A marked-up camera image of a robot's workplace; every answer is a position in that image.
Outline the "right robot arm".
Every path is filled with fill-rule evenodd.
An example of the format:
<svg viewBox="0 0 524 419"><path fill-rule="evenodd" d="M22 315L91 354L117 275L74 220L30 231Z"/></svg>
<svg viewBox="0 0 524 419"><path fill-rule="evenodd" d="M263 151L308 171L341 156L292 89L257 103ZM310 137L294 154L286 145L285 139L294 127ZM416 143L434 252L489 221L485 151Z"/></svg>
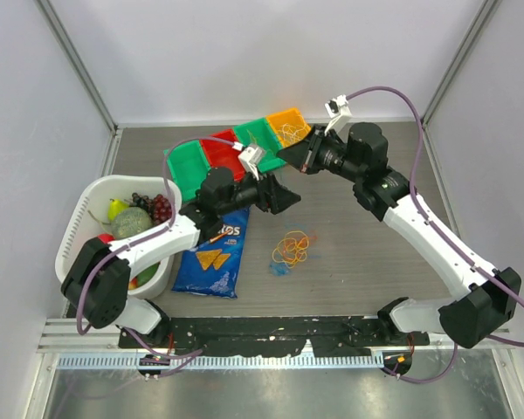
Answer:
<svg viewBox="0 0 524 419"><path fill-rule="evenodd" d="M409 180L388 164L388 146L374 123L353 124L346 141L333 130L315 126L278 156L301 173L327 170L351 181L356 201L411 244L445 283L447 299L402 297L381 309L376 324L381 341L395 345L408 333L444 333L461 347L475 347L509 321L516 306L483 275L492 273L513 292L520 290L521 278L512 268L499 271L474 259L423 198L410 193Z"/></svg>

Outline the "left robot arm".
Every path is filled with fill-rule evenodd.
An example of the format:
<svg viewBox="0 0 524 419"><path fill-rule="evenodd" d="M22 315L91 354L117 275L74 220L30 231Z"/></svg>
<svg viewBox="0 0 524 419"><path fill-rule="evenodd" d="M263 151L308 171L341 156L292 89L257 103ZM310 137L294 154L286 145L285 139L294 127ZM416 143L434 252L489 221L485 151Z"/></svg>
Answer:
<svg viewBox="0 0 524 419"><path fill-rule="evenodd" d="M208 242L231 212L256 206L279 214L300 200L271 172L248 173L237 182L228 168L213 168L195 198L173 210L167 222L108 244L88 239L61 283L62 294L76 309L78 333L115 324L136 331L146 346L161 347L169 336L163 312L147 300L129 297L130 280L165 258Z"/></svg>

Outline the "orange bin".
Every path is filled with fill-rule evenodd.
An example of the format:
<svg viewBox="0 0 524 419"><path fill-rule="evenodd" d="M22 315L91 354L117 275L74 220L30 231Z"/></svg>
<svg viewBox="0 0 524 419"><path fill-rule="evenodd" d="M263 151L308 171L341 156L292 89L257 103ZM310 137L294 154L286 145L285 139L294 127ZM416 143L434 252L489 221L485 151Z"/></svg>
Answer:
<svg viewBox="0 0 524 419"><path fill-rule="evenodd" d="M311 130L301 112L295 107L267 115L265 118L283 148L302 141Z"/></svg>

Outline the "right green bin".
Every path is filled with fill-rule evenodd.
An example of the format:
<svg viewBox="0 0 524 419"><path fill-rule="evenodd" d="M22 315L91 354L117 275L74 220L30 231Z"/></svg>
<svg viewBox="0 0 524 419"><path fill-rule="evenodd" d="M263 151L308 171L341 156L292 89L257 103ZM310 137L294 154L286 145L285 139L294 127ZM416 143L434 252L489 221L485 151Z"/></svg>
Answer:
<svg viewBox="0 0 524 419"><path fill-rule="evenodd" d="M262 173L273 171L286 165L277 156L277 153L282 149L282 145L277 135L270 128L266 118L237 125L233 128L233 132L242 144L248 146L252 143L265 150L265 156L259 163L259 170Z"/></svg>

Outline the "red bin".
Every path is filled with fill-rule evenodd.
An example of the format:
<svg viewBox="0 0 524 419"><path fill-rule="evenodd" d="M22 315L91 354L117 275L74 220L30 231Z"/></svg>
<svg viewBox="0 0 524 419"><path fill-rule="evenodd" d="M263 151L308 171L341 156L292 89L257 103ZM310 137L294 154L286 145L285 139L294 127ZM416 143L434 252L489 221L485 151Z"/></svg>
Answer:
<svg viewBox="0 0 524 419"><path fill-rule="evenodd" d="M206 159L212 168L227 167L233 173L235 181L240 181L245 175L245 169L238 160L239 151L232 146L212 140L200 140Z"/></svg>

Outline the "blue Doritos chip bag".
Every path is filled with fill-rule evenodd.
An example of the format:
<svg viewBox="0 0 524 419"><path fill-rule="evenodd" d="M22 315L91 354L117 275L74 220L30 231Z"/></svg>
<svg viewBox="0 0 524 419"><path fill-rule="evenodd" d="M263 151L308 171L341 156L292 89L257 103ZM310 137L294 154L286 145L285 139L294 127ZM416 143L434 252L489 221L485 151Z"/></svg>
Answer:
<svg viewBox="0 0 524 419"><path fill-rule="evenodd" d="M185 251L171 291L235 299L249 216L249 209L223 216L215 236Z"/></svg>

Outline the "red grapes bunch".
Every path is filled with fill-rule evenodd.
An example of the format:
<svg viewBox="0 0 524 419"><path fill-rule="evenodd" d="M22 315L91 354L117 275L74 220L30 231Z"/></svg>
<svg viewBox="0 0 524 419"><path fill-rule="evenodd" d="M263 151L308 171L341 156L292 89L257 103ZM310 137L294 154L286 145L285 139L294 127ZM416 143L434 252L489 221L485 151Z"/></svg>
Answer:
<svg viewBox="0 0 524 419"><path fill-rule="evenodd" d="M149 214L154 225L167 222L173 215L169 199L161 194L149 197L134 192L132 194L131 205L145 210Z"/></svg>

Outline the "green lime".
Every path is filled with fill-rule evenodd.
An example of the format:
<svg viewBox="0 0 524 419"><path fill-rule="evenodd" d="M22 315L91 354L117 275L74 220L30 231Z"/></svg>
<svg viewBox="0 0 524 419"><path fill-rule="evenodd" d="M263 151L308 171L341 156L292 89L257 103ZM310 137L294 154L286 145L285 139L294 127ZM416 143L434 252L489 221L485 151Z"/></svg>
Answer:
<svg viewBox="0 0 524 419"><path fill-rule="evenodd" d="M154 275L156 274L156 272L158 270L158 266L159 266L159 264L153 264L153 265L149 266L147 269L145 269L144 271L142 271L141 273L139 273L136 276L137 286L141 287L141 286L147 284L147 282L152 277L154 277Z"/></svg>

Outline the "yellow green pear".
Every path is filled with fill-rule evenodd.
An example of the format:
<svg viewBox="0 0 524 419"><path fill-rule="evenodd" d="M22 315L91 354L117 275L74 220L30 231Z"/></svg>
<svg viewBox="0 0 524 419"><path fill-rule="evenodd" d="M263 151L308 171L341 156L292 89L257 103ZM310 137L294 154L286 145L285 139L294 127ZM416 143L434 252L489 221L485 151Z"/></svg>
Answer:
<svg viewBox="0 0 524 419"><path fill-rule="evenodd" d="M126 201L120 199L111 199L108 210L107 218L112 222L122 211L129 208L129 204Z"/></svg>

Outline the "red apple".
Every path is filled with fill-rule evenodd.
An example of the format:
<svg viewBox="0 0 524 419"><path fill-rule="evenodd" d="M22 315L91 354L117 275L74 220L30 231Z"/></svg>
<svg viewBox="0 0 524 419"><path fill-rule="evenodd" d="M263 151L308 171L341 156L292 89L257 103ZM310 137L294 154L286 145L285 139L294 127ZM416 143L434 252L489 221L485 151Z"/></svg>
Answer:
<svg viewBox="0 0 524 419"><path fill-rule="evenodd" d="M107 233L103 233L103 234L98 235L98 239L102 243L105 243L105 244L108 244L111 241L114 241L114 237L112 235L110 235L110 234L107 234Z"/></svg>

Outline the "white fruit basket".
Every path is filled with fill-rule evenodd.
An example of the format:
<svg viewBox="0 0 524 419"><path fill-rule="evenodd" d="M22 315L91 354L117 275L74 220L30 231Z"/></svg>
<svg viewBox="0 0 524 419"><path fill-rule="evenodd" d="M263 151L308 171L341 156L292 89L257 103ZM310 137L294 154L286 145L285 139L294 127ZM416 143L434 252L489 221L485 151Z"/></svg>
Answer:
<svg viewBox="0 0 524 419"><path fill-rule="evenodd" d="M175 196L176 209L182 207L183 198L180 189L169 180L169 186ZM133 192L149 197L158 194L167 196L162 177L107 175L90 183L79 197L72 213L55 260L55 272L60 283L64 281L75 258L84 243L105 233L100 224L92 219L89 210L100 221L107 221L107 211L112 199L125 200ZM154 299L167 287L174 257L161 260L155 275L143 286L128 291L128 296L140 299Z"/></svg>

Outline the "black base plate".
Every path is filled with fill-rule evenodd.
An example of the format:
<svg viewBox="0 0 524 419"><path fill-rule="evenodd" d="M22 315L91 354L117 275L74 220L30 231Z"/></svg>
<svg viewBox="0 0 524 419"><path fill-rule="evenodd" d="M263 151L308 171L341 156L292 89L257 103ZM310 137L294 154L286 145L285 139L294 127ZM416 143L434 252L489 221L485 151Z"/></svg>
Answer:
<svg viewBox="0 0 524 419"><path fill-rule="evenodd" d="M430 344L426 333L395 334L377 318L363 316L172 318L143 341L163 352L203 356L294 357L309 343L317 357L367 355L372 347Z"/></svg>

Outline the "right frame post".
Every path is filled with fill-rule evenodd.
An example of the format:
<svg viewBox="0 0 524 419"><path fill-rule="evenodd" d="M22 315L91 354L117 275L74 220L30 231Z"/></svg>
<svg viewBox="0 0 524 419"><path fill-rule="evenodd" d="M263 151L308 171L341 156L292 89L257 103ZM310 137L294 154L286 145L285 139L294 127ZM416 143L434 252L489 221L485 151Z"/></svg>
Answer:
<svg viewBox="0 0 524 419"><path fill-rule="evenodd" d="M471 56L475 45L479 42L484 30L489 25L501 3L501 0L485 0L481 3L475 17L459 43L450 64L438 83L429 104L425 108L421 118L423 127L431 122L434 113L438 110L445 95L448 93L452 84L455 82L464 67L465 62Z"/></svg>

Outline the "frame post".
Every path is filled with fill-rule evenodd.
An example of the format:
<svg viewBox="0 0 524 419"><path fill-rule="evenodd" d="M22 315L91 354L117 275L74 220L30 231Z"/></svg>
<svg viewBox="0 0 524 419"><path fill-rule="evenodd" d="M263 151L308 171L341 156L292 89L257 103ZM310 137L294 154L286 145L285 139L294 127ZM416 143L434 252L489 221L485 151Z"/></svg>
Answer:
<svg viewBox="0 0 524 419"><path fill-rule="evenodd" d="M455 82L464 67L465 62L471 56L475 45L479 42L484 30L489 25L501 3L501 0L485 0L481 3L475 17L459 43L450 64L438 83L429 104L425 108L421 118L423 127L431 122L434 113L438 110L445 95L448 93L452 84Z"/></svg>
<svg viewBox="0 0 524 419"><path fill-rule="evenodd" d="M49 0L36 0L35 4L49 25L53 36L57 39L61 50L65 54L65 57L74 70L80 83L84 87L84 90L92 101L95 109L98 111L108 131L111 134L115 134L118 125L115 122L112 114L107 109L107 105L102 99L98 87L93 82L90 72L86 68L86 65L82 60L75 43L72 41L52 2Z"/></svg>

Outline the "left frame post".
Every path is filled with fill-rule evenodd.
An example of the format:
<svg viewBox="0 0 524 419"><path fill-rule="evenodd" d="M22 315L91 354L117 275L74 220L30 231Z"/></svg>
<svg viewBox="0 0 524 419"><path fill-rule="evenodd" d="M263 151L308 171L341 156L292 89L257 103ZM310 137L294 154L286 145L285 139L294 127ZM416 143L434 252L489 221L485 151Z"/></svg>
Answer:
<svg viewBox="0 0 524 419"><path fill-rule="evenodd" d="M92 101L95 109L98 111L108 131L111 134L115 134L118 125L115 122L112 114L107 109L107 105L102 99L98 87L93 82L90 72L86 68L86 65L82 60L75 43L72 41L52 2L49 0L36 0L35 4L49 25L53 36L57 39L61 50L65 54L65 57L74 70L80 83L84 87L84 90Z"/></svg>

